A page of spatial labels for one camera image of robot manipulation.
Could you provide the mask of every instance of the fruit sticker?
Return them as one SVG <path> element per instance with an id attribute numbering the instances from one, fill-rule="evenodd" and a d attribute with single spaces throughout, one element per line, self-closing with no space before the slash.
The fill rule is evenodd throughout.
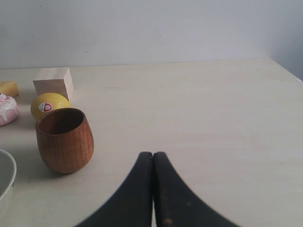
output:
<path id="1" fill-rule="evenodd" d="M 53 109 L 53 106 L 50 103 L 41 103 L 38 108 L 42 112 L 49 112 Z"/>

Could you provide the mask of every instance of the white bowl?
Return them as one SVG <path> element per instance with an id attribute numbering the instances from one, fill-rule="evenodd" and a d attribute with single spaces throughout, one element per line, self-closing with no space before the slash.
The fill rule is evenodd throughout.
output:
<path id="1" fill-rule="evenodd" d="M 10 153 L 0 149 L 0 216 L 10 204 L 16 173 L 15 159 Z"/>

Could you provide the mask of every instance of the wooden block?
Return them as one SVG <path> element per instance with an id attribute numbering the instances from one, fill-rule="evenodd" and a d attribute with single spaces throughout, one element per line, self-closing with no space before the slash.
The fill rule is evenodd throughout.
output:
<path id="1" fill-rule="evenodd" d="M 43 93 L 58 93 L 69 101 L 73 93 L 71 71 L 68 67 L 41 69 L 34 79 L 38 95 Z"/>
<path id="2" fill-rule="evenodd" d="M 0 93 L 7 96 L 16 97 L 19 90 L 15 81 L 0 81 Z"/>

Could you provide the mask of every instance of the wooden cup rim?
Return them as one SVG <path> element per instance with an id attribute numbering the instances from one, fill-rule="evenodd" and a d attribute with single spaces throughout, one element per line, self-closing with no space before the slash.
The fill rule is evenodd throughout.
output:
<path id="1" fill-rule="evenodd" d="M 43 119 L 44 119 L 45 117 L 47 117 L 47 116 L 49 116 L 49 115 L 51 115 L 51 114 L 54 114 L 55 112 L 66 111 L 66 110 L 74 110 L 74 111 L 77 111 L 77 112 L 79 112 L 79 113 L 82 114 L 83 119 L 82 119 L 81 123 L 80 123 L 76 128 L 73 128 L 73 129 L 70 130 L 70 131 L 67 131 L 67 132 L 64 132 L 64 133 L 60 133 L 60 134 L 48 134 L 48 133 L 45 133 L 45 132 L 43 132 L 43 131 L 40 130 L 39 124 L 41 123 L 41 121 L 43 121 Z M 43 134 L 43 135 L 45 135 L 45 136 L 62 136 L 62 135 L 64 135 L 64 134 L 70 133 L 71 131 L 73 131 L 73 130 L 79 128 L 79 127 L 83 124 L 85 118 L 86 118 L 86 117 L 85 117 L 85 113 L 84 113 L 82 110 L 80 110 L 80 109 L 72 108 L 72 107 L 60 108 L 60 109 L 53 110 L 53 111 L 51 111 L 51 112 L 49 112 L 49 113 L 43 115 L 43 116 L 37 121 L 37 123 L 36 123 L 36 130 L 37 130 L 37 132 L 39 132 L 39 133 L 41 133 L 41 134 Z"/>

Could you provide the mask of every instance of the wooden cup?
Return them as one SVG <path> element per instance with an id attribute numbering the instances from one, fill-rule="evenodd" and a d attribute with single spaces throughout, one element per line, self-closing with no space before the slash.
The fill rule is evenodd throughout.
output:
<path id="1" fill-rule="evenodd" d="M 58 173 L 84 167 L 94 152 L 94 139 L 84 112 L 62 108 L 49 112 L 36 123 L 40 156 Z"/>

